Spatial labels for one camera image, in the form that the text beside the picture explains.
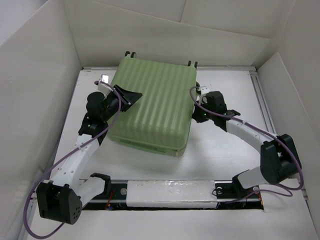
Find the screw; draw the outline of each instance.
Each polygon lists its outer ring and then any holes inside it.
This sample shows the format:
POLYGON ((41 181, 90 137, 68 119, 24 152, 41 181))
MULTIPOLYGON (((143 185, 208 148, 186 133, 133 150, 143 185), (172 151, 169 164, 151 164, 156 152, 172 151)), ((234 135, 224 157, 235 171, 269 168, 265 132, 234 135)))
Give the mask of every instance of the screw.
POLYGON ((222 187, 218 186, 215 191, 217 194, 222 194, 222 187))
POLYGON ((126 195, 127 194, 127 189, 126 188, 121 188, 120 194, 121 195, 126 195))
POLYGON ((252 190, 253 190, 254 192, 258 192, 260 189, 259 189, 258 186, 254 186, 254 187, 252 188, 252 190))

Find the wire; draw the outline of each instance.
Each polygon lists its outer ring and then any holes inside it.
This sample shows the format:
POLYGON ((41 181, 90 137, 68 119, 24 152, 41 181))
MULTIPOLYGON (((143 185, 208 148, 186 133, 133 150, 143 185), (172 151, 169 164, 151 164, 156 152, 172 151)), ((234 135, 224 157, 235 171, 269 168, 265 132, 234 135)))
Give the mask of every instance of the wire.
MULTIPOLYGON (((91 138, 90 140, 86 141, 84 144, 82 144, 80 147, 83 148, 86 145, 90 144, 91 142, 93 142, 94 140, 96 140, 97 138, 99 138, 100 136, 102 136, 103 134, 105 134, 117 121, 117 119, 119 118, 119 114, 121 112, 121 96, 120 94, 114 89, 114 87, 112 87, 110 84, 102 82, 102 84, 107 85, 112 91, 113 93, 117 96, 118 98, 118 111, 116 112, 116 115, 113 119, 113 121, 110 123, 110 125, 104 129, 102 132, 100 132, 97 136, 91 138)), ((28 207, 29 207, 29 203, 30 203, 30 199, 32 197, 33 192, 36 190, 37 186, 46 179, 46 177, 51 173, 51 171, 56 168, 60 163, 62 163, 64 160, 66 160, 68 157, 70 157, 72 154, 76 153, 77 151, 79 151, 79 148, 75 148, 73 149, 71 152, 69 152, 67 155, 65 155, 63 158, 61 158, 59 161, 57 161, 52 167, 50 167, 47 171, 45 171, 42 176, 39 178, 39 180, 33 185, 33 187, 31 188, 28 196, 26 197, 26 201, 24 204, 24 208, 23 208, 23 225, 25 227, 25 230, 27 231, 28 234, 30 234, 30 236, 32 236, 35 239, 47 239, 49 237, 51 237, 53 234, 55 234, 63 225, 64 223, 61 223, 55 230, 53 230, 50 234, 45 235, 45 236, 39 236, 37 234, 35 234, 29 227, 28 225, 28 217, 27 217, 27 211, 28 211, 28 207)))
POLYGON ((110 200, 111 200, 112 197, 114 196, 114 194, 115 194, 115 190, 113 190, 113 191, 111 192, 110 197, 109 197, 109 199, 108 199, 108 202, 106 203, 106 205, 105 205, 105 207, 104 207, 104 210, 107 210, 107 208, 109 207, 108 205, 109 205, 109 203, 110 203, 110 200))
POLYGON ((213 208, 213 210, 217 210, 220 207, 220 202, 217 203, 217 205, 215 206, 215 208, 213 208))
POLYGON ((255 195, 257 195, 259 197, 260 202, 262 202, 261 193, 256 193, 255 195))
POLYGON ((217 192, 217 189, 213 189, 212 192, 211 192, 211 194, 216 197, 217 195, 214 194, 214 192, 217 192))
POLYGON ((272 135, 271 133, 265 131, 265 130, 262 130, 246 121, 243 121, 242 119, 240 118, 237 118, 237 117, 234 117, 234 116, 228 116, 228 115, 223 115, 223 114, 219 114, 219 113, 216 113, 216 112, 213 112, 213 111, 210 111, 206 108, 204 108, 203 106, 201 106, 197 100, 195 99, 195 97, 193 96, 193 89, 198 89, 197 86, 193 86, 192 88, 190 88, 190 96, 194 102, 195 105, 197 105, 197 107, 199 107, 200 109, 202 109, 203 111, 209 113, 209 114, 212 114, 212 115, 215 115, 217 117, 221 117, 221 118, 225 118, 225 119, 230 119, 230 120, 234 120, 234 121, 237 121, 239 123, 242 123, 246 126, 248 126, 249 128, 255 130, 256 132, 259 132, 259 133, 262 133, 264 135, 267 135, 268 137, 272 138, 273 140, 275 140, 279 145, 281 145, 285 151, 289 154, 289 156, 291 157, 292 161, 294 162, 297 170, 298 170, 298 173, 299 173, 299 177, 300 177, 300 184, 298 187, 289 187, 289 186, 285 186, 285 185, 282 185, 282 184, 276 184, 276 186, 286 190, 287 192, 289 192, 289 195, 288 194, 284 194, 284 193, 280 193, 280 192, 276 192, 276 191, 272 191, 272 190, 266 190, 266 189, 260 189, 260 190, 257 190, 255 192, 252 192, 250 194, 248 194, 247 196, 243 197, 243 198, 240 198, 240 199, 236 199, 236 200, 233 200, 233 201, 226 201, 225 203, 235 203, 235 202, 238 202, 240 200, 243 200, 243 199, 246 199, 248 197, 250 197, 251 195, 253 194, 256 194, 256 193, 259 193, 259 192, 269 192, 269 193, 274 193, 274 194, 278 194, 278 195, 282 195, 282 196, 286 196, 286 197, 292 197, 292 192, 290 192, 290 190, 292 191, 298 191, 298 190, 301 190, 304 186, 304 176, 303 176, 303 173, 302 173, 302 170, 301 170, 301 167, 298 163, 298 160, 296 159, 295 155, 291 152, 291 150, 282 142, 280 141, 276 136, 272 135))

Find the black plastic part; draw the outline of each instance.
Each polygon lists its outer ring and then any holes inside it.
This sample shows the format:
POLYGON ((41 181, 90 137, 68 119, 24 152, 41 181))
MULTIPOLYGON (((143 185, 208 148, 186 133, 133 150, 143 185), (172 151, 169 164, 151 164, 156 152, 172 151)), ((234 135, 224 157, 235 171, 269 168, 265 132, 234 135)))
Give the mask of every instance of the black plastic part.
MULTIPOLYGON (((215 183, 215 189, 221 188, 219 191, 215 191, 218 199, 240 199, 253 191, 253 188, 244 189, 238 181, 238 175, 232 178, 232 182, 220 182, 215 183)), ((257 199, 257 195, 253 194, 248 199, 257 199)))
MULTIPOLYGON (((227 110, 227 105, 225 104, 225 99, 221 92, 211 91, 211 92, 208 92, 205 95, 205 97, 206 97, 207 103, 201 105, 205 109, 211 112, 229 116, 229 117, 240 115, 240 113, 235 110, 227 110)), ((194 112, 192 114, 192 118, 197 123, 203 123, 207 120, 212 120, 216 126, 220 127, 224 131, 227 131, 227 120, 229 120, 229 118, 215 116, 213 114, 207 113, 206 111, 198 107, 196 104, 195 104, 194 112)))
POLYGON ((110 198, 111 192, 114 191, 112 195, 112 201, 123 201, 127 199, 127 195, 121 194, 121 189, 128 189, 127 183, 111 183, 110 191, 108 193, 103 192, 93 198, 93 200, 108 200, 110 198))
POLYGON ((82 202, 69 185, 56 186, 41 182, 36 189, 40 217, 74 224, 80 217, 82 202))
MULTIPOLYGON (((113 86, 121 97, 121 111, 127 111, 141 97, 142 93, 125 90, 118 85, 113 86)), ((117 113, 119 108, 118 97, 110 92, 107 97, 102 92, 96 91, 87 97, 86 104, 87 113, 85 114, 79 135, 87 134, 92 137, 97 136, 108 127, 107 121, 117 113)), ((101 145, 107 133, 104 133, 98 138, 101 145)))
MULTIPOLYGON (((293 153, 300 168, 301 162, 291 136, 284 134, 277 137, 293 153)), ((264 142, 260 147, 260 170, 270 184, 277 184, 298 173, 298 169, 287 151, 275 140, 264 142)))
POLYGON ((104 190, 101 193, 101 195, 109 195, 110 194, 110 191, 111 191, 111 178, 110 178, 110 176, 95 172, 95 173, 91 174, 90 177, 99 178, 99 179, 104 180, 104 190))
POLYGON ((201 95, 201 89, 199 89, 200 88, 200 84, 197 81, 195 82, 195 86, 197 87, 195 89, 196 94, 201 95))
MULTIPOLYGON (((215 208, 172 208, 172 207, 130 207, 127 204, 121 202, 111 202, 110 207, 112 211, 185 211, 185 210, 205 210, 205 211, 216 211, 216 210, 248 210, 248 209, 260 209, 263 210, 264 207, 262 206, 260 201, 242 201, 242 202, 235 202, 235 203, 225 203, 220 202, 217 207, 215 208)), ((83 211, 98 211, 98 210, 105 210, 106 203, 88 203, 83 211)))

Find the white platform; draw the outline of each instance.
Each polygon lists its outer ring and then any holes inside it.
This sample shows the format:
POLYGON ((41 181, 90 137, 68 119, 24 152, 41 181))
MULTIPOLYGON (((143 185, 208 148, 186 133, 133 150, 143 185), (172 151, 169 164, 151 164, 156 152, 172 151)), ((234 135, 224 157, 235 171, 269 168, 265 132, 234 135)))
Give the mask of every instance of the white platform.
MULTIPOLYGON (((70 151, 77 137, 87 96, 96 91, 94 81, 101 74, 111 78, 114 68, 83 70, 73 94, 56 161, 70 151)), ((199 69, 197 81, 213 91, 221 91, 228 109, 265 129, 265 120, 248 71, 199 69)), ((192 121, 188 145, 181 158, 158 155, 119 145, 106 138, 92 156, 82 175, 108 174, 114 180, 230 180, 235 174, 260 163, 256 150, 237 137, 225 133, 213 122, 192 121)), ((286 184, 297 185, 295 179, 286 184)), ((182 210, 182 211, 83 211, 75 225, 65 225, 50 239, 291 239, 316 240, 316 232, 302 193, 292 198, 262 195, 262 210, 182 210)), ((35 211, 31 229, 45 235, 56 222, 39 217, 35 211)))

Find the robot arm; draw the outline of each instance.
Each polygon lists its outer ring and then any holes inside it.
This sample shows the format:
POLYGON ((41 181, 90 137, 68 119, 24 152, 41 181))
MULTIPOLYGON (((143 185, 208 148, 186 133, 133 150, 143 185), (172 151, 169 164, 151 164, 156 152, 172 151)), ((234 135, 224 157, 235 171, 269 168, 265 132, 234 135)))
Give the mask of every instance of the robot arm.
MULTIPOLYGON (((245 195, 243 193, 246 192, 246 189, 261 184, 278 184, 298 172, 289 154, 277 141, 266 134, 253 130, 246 124, 247 122, 233 119, 234 116, 239 116, 240 113, 235 110, 227 110, 227 105, 221 92, 209 91, 207 87, 201 87, 198 94, 200 96, 197 103, 218 115, 207 113, 195 104, 192 118, 197 123, 212 120, 216 126, 241 138, 260 153, 260 166, 234 176, 228 191, 240 198, 245 195)), ((290 149, 301 167, 293 139, 287 134, 281 136, 270 134, 277 137, 290 149)))
MULTIPOLYGON (((65 160, 49 182, 40 183, 36 189, 42 218, 74 224, 80 217, 83 206, 91 199, 102 193, 107 195, 110 193, 111 178, 108 175, 94 173, 86 182, 79 184, 79 178, 87 162, 102 144, 107 132, 91 143, 85 143, 108 127, 107 121, 119 108, 118 97, 112 91, 104 88, 100 82, 98 89, 106 96, 97 91, 87 97, 87 113, 74 145, 79 150, 65 160)), ((141 93, 127 91, 117 85, 114 89, 121 97, 122 112, 127 111, 142 96, 141 93)))

